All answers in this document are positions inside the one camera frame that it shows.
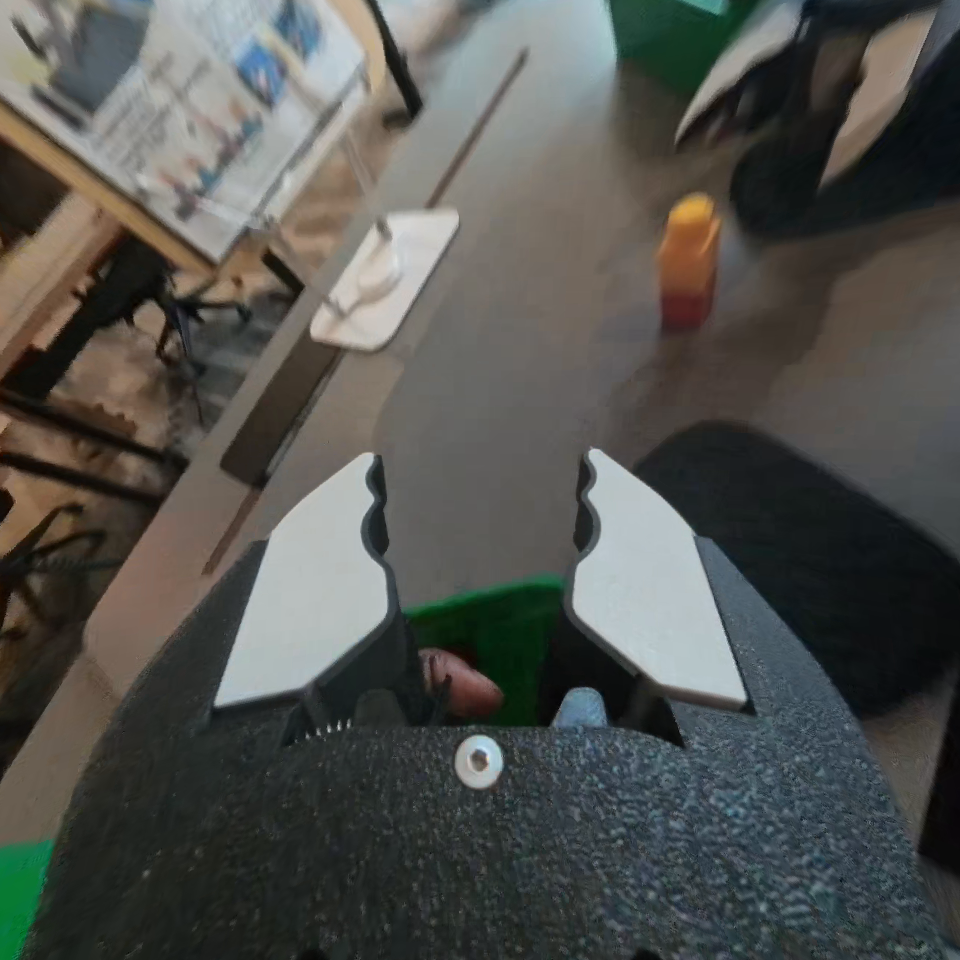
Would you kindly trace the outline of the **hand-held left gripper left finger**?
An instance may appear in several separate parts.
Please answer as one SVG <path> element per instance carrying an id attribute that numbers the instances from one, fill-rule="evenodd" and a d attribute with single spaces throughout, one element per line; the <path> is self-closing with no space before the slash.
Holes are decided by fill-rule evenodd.
<path id="1" fill-rule="evenodd" d="M 214 708 L 316 693 L 351 710 L 403 670 L 403 618 L 377 454 L 360 454 L 311 491 L 266 541 Z"/>

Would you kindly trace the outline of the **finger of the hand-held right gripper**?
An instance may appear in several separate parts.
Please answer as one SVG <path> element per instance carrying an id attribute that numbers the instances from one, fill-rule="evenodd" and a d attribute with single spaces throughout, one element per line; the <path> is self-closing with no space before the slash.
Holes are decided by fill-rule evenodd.
<path id="1" fill-rule="evenodd" d="M 860 64 L 860 83 L 822 170 L 820 191 L 862 160 L 896 119 L 933 23 L 932 18 L 901 18 L 871 37 Z"/>
<path id="2" fill-rule="evenodd" d="M 686 108 L 676 148 L 748 138 L 811 102 L 813 52 L 807 2 L 767 1 L 744 21 Z"/>

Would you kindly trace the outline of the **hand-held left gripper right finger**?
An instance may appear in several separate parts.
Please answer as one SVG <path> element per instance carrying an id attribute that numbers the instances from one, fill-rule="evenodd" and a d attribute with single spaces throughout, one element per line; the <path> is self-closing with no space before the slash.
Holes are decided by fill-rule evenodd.
<path id="1" fill-rule="evenodd" d="M 748 692 L 690 523 L 599 448 L 581 459 L 568 621 L 672 700 L 741 712 Z"/>

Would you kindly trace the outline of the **yellow mega block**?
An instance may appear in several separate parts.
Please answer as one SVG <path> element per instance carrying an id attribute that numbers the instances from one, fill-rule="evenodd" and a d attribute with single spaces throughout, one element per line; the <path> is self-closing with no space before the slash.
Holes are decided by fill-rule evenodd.
<path id="1" fill-rule="evenodd" d="M 713 293 L 721 228 L 716 203 L 707 194 L 689 194 L 673 205 L 656 255 L 662 294 L 706 297 Z"/>

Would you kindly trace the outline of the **red mega block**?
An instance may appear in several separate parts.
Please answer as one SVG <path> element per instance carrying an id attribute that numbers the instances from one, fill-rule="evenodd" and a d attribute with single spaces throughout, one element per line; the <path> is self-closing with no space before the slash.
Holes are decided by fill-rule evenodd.
<path id="1" fill-rule="evenodd" d="M 666 291 L 660 294 L 660 326 L 668 333 L 699 330 L 714 310 L 714 290 Z"/>

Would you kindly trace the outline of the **person's left hand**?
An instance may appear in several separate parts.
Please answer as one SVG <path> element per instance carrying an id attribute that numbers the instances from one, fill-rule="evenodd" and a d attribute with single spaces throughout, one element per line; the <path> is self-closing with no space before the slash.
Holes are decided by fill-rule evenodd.
<path id="1" fill-rule="evenodd" d="M 491 717 L 503 707 L 499 686 L 457 654 L 437 648 L 419 651 L 426 690 L 445 697 L 450 714 L 462 719 Z"/>

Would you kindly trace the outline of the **black honeycomb mat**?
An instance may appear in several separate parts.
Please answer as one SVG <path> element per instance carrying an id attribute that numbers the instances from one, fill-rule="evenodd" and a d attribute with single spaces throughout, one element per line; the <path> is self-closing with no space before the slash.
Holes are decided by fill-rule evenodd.
<path id="1" fill-rule="evenodd" d="M 958 666 L 958 560 L 796 449 L 706 421 L 632 473 L 724 552 L 858 717 L 891 712 Z"/>

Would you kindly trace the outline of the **black office chair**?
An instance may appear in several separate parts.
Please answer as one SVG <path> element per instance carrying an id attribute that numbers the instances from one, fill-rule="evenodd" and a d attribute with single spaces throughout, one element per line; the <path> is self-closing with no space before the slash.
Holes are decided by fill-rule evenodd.
<path id="1" fill-rule="evenodd" d="M 155 357 L 169 369 L 179 367 L 188 378 L 201 377 L 207 366 L 201 362 L 194 349 L 192 324 L 201 326 L 205 314 L 212 311 L 231 311 L 241 325 L 246 327 L 254 313 L 246 303 L 234 299 L 209 299 L 206 293 L 210 286 L 201 286 L 189 294 L 177 294 L 168 284 L 157 287 L 150 297 L 163 316 L 163 327 L 154 348 Z"/>

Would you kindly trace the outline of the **instruction sign board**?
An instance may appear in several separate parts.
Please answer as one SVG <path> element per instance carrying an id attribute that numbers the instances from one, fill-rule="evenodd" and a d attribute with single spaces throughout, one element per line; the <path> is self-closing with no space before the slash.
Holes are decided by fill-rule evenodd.
<path id="1" fill-rule="evenodd" d="M 175 264 L 278 224 L 385 78 L 362 2 L 6 1 L 2 142 Z"/>

